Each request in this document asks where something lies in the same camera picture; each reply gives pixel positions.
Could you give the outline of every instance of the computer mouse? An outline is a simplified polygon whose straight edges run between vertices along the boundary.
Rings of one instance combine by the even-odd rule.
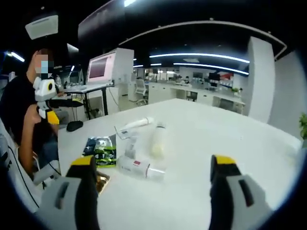
[[[79,128],[81,128],[83,126],[83,122],[82,121],[71,121],[68,123],[66,130],[68,132],[73,132]]]

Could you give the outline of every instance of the man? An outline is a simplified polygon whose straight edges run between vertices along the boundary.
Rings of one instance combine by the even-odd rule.
[[[33,151],[38,155],[40,167],[58,159],[59,126],[41,119],[33,88],[36,77],[48,74],[46,64],[49,61],[52,61],[52,54],[47,49],[36,51],[26,75],[13,79],[5,87],[0,101],[0,117],[20,145],[19,161],[30,177],[33,175]]]

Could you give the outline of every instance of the white chair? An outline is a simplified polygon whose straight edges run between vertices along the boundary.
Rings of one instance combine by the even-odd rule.
[[[143,96],[142,99],[140,99],[136,102],[136,105],[141,106],[141,105],[143,105],[142,103],[148,104],[148,99],[145,98],[148,90],[146,89],[146,85],[145,85],[144,80],[143,79],[137,79],[137,80],[135,80],[135,84],[136,84],[135,93],[141,94]]]
[[[52,161],[34,174],[32,181],[18,160],[18,147],[7,132],[0,119],[0,157],[1,163],[7,167],[8,177],[23,204],[34,213],[41,203],[44,192],[42,182],[51,176],[59,177],[59,161]]]

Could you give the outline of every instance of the black t-shirt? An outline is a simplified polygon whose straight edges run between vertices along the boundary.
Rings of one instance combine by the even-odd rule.
[[[35,90],[26,76],[14,78],[4,88],[0,101],[0,117],[5,128],[11,128],[18,145],[21,144],[25,113],[28,107],[35,103]],[[34,126],[32,148],[35,153],[39,153],[52,132],[50,124],[45,119]]]

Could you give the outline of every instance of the black ceiling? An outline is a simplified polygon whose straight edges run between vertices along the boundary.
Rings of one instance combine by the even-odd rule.
[[[42,4],[41,1],[23,8],[7,5],[2,13],[6,23],[2,23],[1,49],[13,50],[29,59],[36,47],[48,44],[54,50],[56,65],[69,64],[67,54],[64,54],[65,45],[69,43],[79,47],[87,58],[100,55],[128,38],[148,30],[173,23],[209,20],[227,21],[249,25],[270,33],[285,42],[288,49],[284,55],[295,48],[295,27],[292,24],[295,18],[286,18],[285,10],[291,9],[293,4],[279,5],[278,1],[265,0],[136,0],[129,7],[123,7],[123,0],[113,0],[106,6],[107,11],[101,14],[104,17],[103,25],[97,28],[94,25],[90,36],[78,40],[78,25],[88,15],[104,5],[107,0],[88,0],[76,4],[54,0]],[[40,40],[31,41],[24,26],[42,12],[56,11],[59,14],[59,34]],[[249,37],[257,36],[273,44],[277,54],[282,46],[265,36],[246,29],[225,25],[198,24],[184,25],[159,30],[128,41],[120,47],[135,50],[137,64],[165,62],[167,65],[173,60],[149,59],[149,55],[196,52],[213,53],[247,58],[246,50]],[[221,58],[200,58],[201,64],[226,65],[236,69],[238,62],[221,60]],[[19,71],[22,63],[13,58],[6,58],[2,73]]]

